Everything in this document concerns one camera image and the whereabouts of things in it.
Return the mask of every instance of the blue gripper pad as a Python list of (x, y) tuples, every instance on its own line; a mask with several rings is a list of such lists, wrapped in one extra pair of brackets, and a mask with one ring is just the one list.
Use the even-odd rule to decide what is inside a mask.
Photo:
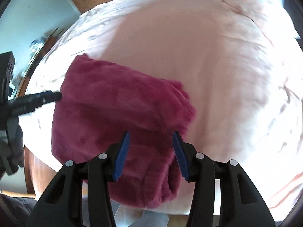
[(185, 180), (188, 181), (189, 178), (188, 163), (186, 156), (184, 154), (184, 150), (182, 148), (182, 143), (183, 141), (181, 139), (181, 136), (177, 132), (174, 132), (172, 135), (172, 146), (175, 151), (175, 155), (179, 164), (181, 174), (185, 178)]
[(118, 155), (116, 157), (116, 160), (115, 160), (115, 171), (113, 173), (113, 179), (115, 181), (117, 181), (118, 178), (121, 177), (121, 175), (122, 175), (127, 152), (129, 149), (129, 144), (130, 144), (130, 135), (129, 135), (129, 132), (127, 132), (122, 140), (121, 148), (120, 148)]

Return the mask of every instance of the bed sheet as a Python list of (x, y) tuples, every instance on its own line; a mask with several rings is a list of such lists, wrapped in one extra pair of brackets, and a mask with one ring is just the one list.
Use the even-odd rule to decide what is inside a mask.
[[(303, 53), (293, 34), (286, 11), (261, 0), (114, 0), (64, 33), (27, 93), (58, 91), (83, 53), (181, 81), (198, 110), (184, 140), (213, 160), (238, 160), (278, 221), (302, 189)], [(20, 124), (25, 145), (58, 171), (54, 108), (45, 105)], [(188, 214), (193, 189), (182, 181), (178, 197), (154, 210)], [(214, 214), (219, 197), (216, 182)]]

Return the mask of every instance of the wall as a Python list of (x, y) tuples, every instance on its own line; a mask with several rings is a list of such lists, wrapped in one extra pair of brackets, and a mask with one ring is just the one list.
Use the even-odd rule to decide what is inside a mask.
[(13, 51), (18, 73), (27, 67), (33, 40), (70, 27), (78, 17), (70, 0), (12, 0), (0, 18), (0, 53)]

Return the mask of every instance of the maroon fleece fabric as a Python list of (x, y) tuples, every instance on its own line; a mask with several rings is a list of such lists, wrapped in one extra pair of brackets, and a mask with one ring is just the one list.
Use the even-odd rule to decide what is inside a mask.
[(110, 198), (154, 208), (176, 197), (181, 174), (172, 133), (184, 135), (195, 116), (181, 82), (84, 54), (69, 67), (61, 93), (52, 124), (52, 154), (58, 161), (89, 161), (129, 131), (127, 159), (122, 176), (109, 183)]

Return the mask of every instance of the round metal bolt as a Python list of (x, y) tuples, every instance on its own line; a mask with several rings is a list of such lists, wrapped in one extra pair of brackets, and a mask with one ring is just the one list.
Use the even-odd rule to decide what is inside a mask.
[(204, 158), (204, 154), (202, 154), (202, 153), (196, 153), (196, 158), (197, 159), (203, 159)]
[(107, 158), (107, 154), (106, 153), (99, 154), (98, 158), (99, 159), (106, 159)]
[(236, 166), (238, 164), (238, 162), (235, 160), (235, 159), (231, 159), (229, 161), (229, 163), (232, 165), (232, 166)]
[(72, 160), (68, 160), (67, 162), (65, 162), (65, 165), (70, 167), (74, 164), (74, 162)]

